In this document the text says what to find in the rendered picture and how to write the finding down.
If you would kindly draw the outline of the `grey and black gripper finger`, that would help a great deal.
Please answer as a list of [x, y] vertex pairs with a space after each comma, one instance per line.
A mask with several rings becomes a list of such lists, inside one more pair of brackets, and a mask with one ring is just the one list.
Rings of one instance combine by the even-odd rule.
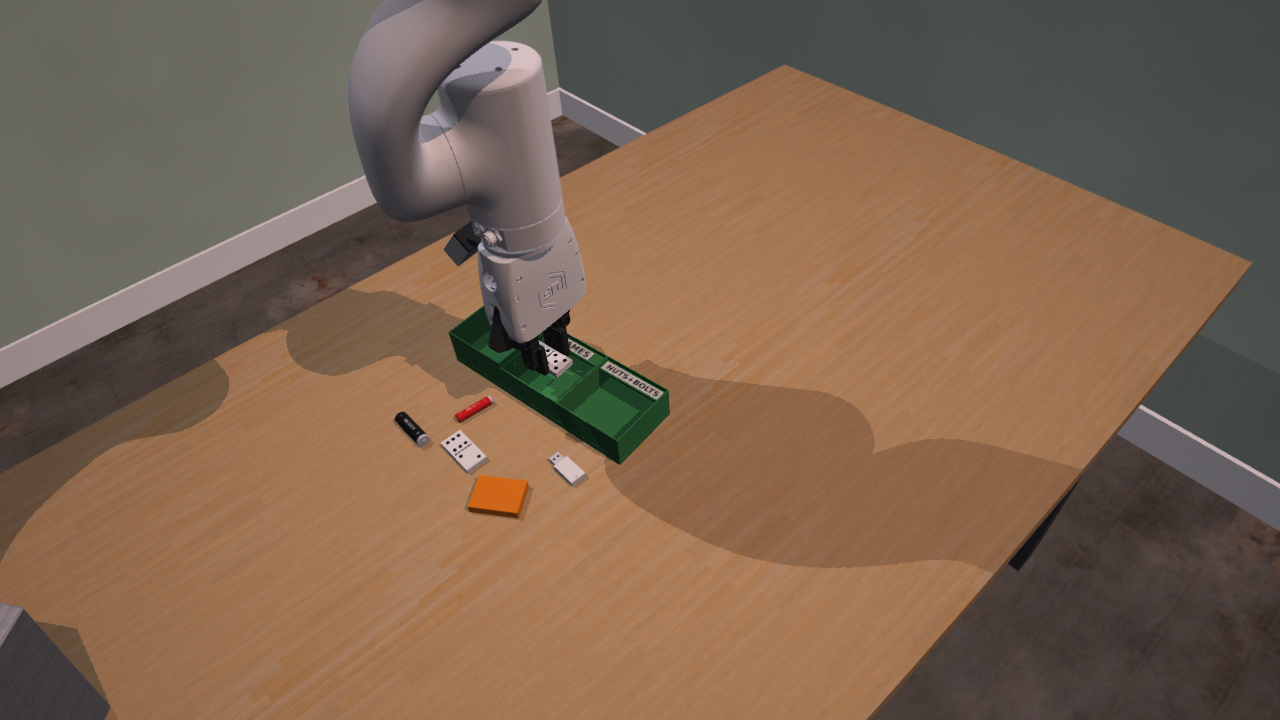
[[547, 375], [549, 373], [547, 351], [541, 345], [539, 345], [539, 338], [535, 337], [524, 345], [511, 340], [500, 322], [500, 313], [497, 306], [493, 313], [489, 348], [493, 348], [497, 354], [506, 352], [511, 348], [518, 348], [521, 350], [525, 366], [532, 372], [539, 372], [541, 375]]
[[564, 313], [563, 316], [543, 331], [543, 334], [545, 345], [568, 357], [570, 342], [566, 325], [570, 325], [570, 311]]

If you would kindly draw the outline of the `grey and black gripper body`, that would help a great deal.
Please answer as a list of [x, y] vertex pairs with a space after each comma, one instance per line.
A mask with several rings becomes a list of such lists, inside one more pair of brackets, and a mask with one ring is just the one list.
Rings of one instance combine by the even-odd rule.
[[586, 292], [582, 258], [567, 217], [561, 233], [535, 249], [508, 252], [479, 243], [477, 270], [488, 322], [492, 325], [497, 306], [506, 332], [520, 345], [538, 337]]

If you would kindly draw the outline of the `green three-compartment tray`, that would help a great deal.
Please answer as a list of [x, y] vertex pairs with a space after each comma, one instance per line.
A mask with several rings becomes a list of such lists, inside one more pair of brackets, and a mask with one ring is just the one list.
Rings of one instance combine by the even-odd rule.
[[568, 333], [573, 365], [556, 378], [489, 348], [490, 331], [484, 305], [449, 331], [457, 360], [620, 465], [669, 416], [669, 389]]

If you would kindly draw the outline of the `red battery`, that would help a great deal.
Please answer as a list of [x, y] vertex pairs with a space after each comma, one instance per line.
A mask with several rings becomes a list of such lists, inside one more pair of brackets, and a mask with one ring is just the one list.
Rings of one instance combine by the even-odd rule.
[[488, 395], [485, 398], [481, 398], [476, 404], [466, 407], [463, 411], [457, 413], [454, 416], [456, 416], [457, 421], [460, 421], [460, 423], [465, 421], [468, 416], [474, 416], [474, 414], [480, 413], [484, 407], [488, 407], [492, 404], [494, 404], [493, 398], [492, 398], [492, 396]]

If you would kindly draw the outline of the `black aa battery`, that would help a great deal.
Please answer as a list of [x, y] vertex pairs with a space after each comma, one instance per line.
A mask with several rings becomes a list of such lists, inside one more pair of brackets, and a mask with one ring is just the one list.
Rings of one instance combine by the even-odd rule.
[[396, 415], [397, 424], [417, 443], [420, 447], [428, 445], [430, 437], [413, 421], [407, 413], [398, 413]]

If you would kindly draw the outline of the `orange flat block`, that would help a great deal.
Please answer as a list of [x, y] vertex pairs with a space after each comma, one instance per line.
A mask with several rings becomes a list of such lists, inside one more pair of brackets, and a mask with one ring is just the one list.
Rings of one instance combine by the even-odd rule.
[[520, 518], [527, 492], [529, 480], [479, 475], [468, 512]]

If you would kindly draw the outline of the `white usb stick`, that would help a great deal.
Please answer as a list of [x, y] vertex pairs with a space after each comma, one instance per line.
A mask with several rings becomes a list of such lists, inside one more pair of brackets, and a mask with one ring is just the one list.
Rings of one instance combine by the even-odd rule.
[[563, 457], [559, 452], [550, 456], [549, 461], [554, 465], [554, 470], [572, 487], [586, 477], [581, 468], [579, 468], [568, 456]]

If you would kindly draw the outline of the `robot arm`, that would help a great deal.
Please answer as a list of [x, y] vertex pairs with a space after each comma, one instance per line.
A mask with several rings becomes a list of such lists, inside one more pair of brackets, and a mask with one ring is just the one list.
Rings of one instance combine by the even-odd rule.
[[349, 120], [372, 196], [397, 222], [467, 204], [444, 249], [457, 266], [481, 242], [524, 251], [564, 227], [541, 56], [492, 41], [540, 3], [384, 0], [355, 53]]

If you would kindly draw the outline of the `white domino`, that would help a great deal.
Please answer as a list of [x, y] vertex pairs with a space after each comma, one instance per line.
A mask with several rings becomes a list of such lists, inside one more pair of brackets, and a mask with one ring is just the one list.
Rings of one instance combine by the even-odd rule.
[[547, 351], [547, 360], [548, 360], [550, 375], [554, 375], [556, 378], [558, 378], [571, 365], [573, 365], [572, 359], [570, 359], [570, 357], [564, 356], [563, 354], [556, 351], [556, 348], [550, 348], [548, 345], [544, 345], [541, 341], [539, 341], [539, 345], [541, 345], [545, 348], [545, 351]]
[[465, 471], [471, 473], [486, 462], [486, 455], [462, 430], [442, 441], [442, 447], [460, 464]]

